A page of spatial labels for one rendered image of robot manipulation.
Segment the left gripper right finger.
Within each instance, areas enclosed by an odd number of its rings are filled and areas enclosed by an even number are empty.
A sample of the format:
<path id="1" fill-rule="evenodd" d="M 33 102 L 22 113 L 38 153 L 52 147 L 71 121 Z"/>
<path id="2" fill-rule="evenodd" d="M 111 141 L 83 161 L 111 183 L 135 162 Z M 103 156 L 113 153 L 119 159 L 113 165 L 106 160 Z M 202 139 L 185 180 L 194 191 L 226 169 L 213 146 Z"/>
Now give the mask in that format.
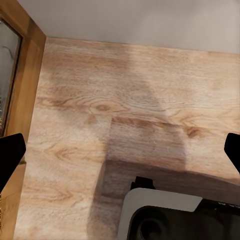
<path id="1" fill-rule="evenodd" d="M 224 151 L 240 173 L 240 135 L 235 133 L 228 133 Z"/>

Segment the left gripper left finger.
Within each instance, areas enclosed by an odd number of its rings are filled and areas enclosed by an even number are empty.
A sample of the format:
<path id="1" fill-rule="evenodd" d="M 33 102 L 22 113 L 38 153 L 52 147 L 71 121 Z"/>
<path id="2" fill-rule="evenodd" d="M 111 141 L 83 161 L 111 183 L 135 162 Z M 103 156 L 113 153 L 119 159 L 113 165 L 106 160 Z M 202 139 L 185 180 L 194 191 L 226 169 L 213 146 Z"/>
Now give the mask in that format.
<path id="1" fill-rule="evenodd" d="M 21 133 L 0 138 L 0 193 L 26 153 Z"/>

